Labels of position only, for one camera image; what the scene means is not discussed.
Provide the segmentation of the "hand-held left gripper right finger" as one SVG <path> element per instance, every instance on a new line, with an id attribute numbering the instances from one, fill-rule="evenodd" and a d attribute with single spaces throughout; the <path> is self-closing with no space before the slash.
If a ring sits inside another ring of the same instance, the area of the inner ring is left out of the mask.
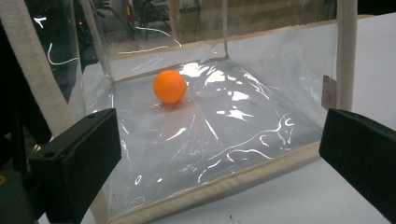
<path id="1" fill-rule="evenodd" d="M 331 108 L 318 154 L 396 224 L 396 131 L 363 115 Z"/>

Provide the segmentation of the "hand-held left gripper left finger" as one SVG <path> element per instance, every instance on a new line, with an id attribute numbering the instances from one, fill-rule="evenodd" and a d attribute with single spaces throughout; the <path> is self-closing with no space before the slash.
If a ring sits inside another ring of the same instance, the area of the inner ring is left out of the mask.
<path id="1" fill-rule="evenodd" d="M 92 113 L 29 159 L 52 223 L 79 223 L 121 159 L 114 108 Z"/>

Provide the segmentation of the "transparent bag with beige trim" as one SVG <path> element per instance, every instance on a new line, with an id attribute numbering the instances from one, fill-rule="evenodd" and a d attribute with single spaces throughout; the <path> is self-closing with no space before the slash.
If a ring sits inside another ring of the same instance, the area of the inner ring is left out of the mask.
<path id="1" fill-rule="evenodd" d="M 351 105 L 358 0 L 0 0 L 19 222 L 141 224 L 316 156 Z"/>

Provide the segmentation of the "orange ball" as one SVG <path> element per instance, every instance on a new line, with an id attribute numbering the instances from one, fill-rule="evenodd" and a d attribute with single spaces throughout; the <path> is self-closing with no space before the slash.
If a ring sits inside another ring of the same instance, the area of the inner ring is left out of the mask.
<path id="1" fill-rule="evenodd" d="M 177 104 L 185 95 L 187 83 L 176 70 L 165 70 L 159 73 L 153 81 L 153 91 L 156 97 L 166 104 Z"/>

